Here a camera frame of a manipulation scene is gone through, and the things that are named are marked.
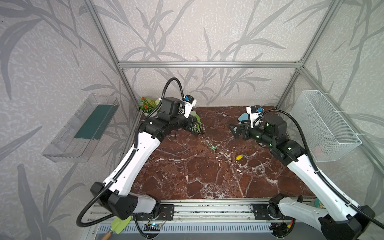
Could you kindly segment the metal keyring bunch with tags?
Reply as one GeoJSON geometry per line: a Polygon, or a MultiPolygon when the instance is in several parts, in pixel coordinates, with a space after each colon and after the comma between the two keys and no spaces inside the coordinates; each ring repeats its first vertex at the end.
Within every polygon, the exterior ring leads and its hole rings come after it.
{"type": "Polygon", "coordinates": [[[204,143],[207,145],[207,147],[213,151],[216,151],[217,147],[214,145],[213,140],[211,140],[208,137],[204,137],[204,143]]]}

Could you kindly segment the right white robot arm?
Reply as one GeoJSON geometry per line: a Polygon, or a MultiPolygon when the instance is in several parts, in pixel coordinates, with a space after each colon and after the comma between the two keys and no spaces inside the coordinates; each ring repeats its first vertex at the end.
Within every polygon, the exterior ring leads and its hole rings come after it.
{"type": "Polygon", "coordinates": [[[296,221],[303,222],[323,234],[327,240],[357,240],[375,217],[369,206],[359,206],[343,193],[316,166],[307,149],[287,137],[287,123],[278,115],[265,118],[263,128],[252,121],[230,124],[229,129],[236,139],[254,139],[269,147],[270,153],[295,173],[323,204],[316,208],[278,194],[269,200],[268,212],[272,219],[290,218],[290,224],[272,226],[277,238],[291,232],[296,221]]]}

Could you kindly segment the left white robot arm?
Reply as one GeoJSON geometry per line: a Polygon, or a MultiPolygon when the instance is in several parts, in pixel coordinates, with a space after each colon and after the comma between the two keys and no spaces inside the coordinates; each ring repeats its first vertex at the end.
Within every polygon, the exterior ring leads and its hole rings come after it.
{"type": "Polygon", "coordinates": [[[157,215],[160,202],[148,195],[133,194],[133,183],[148,158],[172,131],[194,132],[197,118],[191,111],[196,103],[191,95],[182,100],[164,98],[157,115],[147,117],[140,125],[132,147],[117,168],[102,183],[92,185],[93,202],[121,220],[136,214],[157,215]]]}

